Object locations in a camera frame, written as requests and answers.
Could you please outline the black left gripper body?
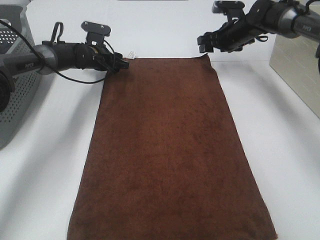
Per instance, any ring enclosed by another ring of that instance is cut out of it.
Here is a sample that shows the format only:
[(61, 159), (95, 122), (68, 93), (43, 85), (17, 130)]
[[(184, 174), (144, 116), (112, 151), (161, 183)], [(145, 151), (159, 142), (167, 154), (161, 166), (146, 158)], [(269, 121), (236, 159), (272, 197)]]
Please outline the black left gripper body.
[(123, 56), (104, 45), (93, 46), (76, 43), (74, 46), (75, 67), (97, 71), (119, 72), (123, 68)]

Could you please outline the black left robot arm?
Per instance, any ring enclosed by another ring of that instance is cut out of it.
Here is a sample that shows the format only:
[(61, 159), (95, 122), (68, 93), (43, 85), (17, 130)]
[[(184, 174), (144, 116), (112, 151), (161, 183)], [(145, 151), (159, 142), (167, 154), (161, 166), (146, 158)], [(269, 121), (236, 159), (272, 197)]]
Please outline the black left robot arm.
[(94, 69), (115, 74), (128, 69), (122, 54), (110, 52), (105, 45), (84, 43), (40, 44), (33, 52), (10, 53), (0, 56), (0, 110), (4, 111), (15, 91), (16, 78), (25, 74), (49, 75), (68, 69)]

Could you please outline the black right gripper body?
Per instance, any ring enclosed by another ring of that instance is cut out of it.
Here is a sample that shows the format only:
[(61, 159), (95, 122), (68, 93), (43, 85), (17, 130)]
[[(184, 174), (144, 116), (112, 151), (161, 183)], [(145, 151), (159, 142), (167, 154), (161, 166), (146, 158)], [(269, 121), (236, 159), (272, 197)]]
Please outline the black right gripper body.
[(251, 44), (260, 35), (260, 29), (250, 25), (246, 20), (225, 23), (211, 34), (209, 43), (221, 52), (239, 52), (243, 46)]

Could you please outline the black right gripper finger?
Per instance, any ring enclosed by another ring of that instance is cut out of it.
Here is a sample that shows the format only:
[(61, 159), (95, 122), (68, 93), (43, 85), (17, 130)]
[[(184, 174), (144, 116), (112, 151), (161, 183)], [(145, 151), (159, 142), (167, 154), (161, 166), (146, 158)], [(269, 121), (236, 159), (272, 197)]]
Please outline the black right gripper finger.
[(200, 44), (199, 45), (199, 52), (200, 53), (213, 53), (214, 47), (215, 46), (212, 44)]
[(215, 42), (214, 32), (205, 32), (203, 35), (197, 37), (197, 45), (213, 46)]

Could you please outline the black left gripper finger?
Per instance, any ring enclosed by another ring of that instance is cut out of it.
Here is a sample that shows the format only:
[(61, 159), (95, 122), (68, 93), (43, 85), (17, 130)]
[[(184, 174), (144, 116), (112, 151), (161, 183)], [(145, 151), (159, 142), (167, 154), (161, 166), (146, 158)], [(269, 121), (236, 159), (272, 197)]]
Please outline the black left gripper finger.
[(118, 71), (120, 71), (120, 70), (127, 70), (128, 68), (129, 68), (129, 64), (128, 64), (128, 63), (126, 63), (126, 64), (121, 63), (121, 64), (119, 64), (119, 65), (117, 66), (117, 70), (118, 70)]
[(124, 60), (123, 58), (119, 59), (118, 61), (119, 61), (119, 63), (120, 63), (121, 65), (128, 65), (128, 64), (129, 64), (129, 62), (126, 61), (126, 60)]

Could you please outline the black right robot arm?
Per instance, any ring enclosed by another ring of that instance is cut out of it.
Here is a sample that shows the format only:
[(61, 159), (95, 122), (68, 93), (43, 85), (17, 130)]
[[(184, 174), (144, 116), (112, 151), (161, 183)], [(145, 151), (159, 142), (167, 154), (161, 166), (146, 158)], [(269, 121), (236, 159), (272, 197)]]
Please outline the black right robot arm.
[(300, 4), (297, 0), (257, 0), (248, 13), (245, 4), (238, 0), (216, 0), (214, 14), (227, 16), (218, 30), (206, 32), (197, 38), (200, 53), (240, 52), (255, 41), (266, 42), (267, 34), (277, 34), (288, 39), (299, 36), (319, 42), (320, 15), (310, 10), (312, 1)]

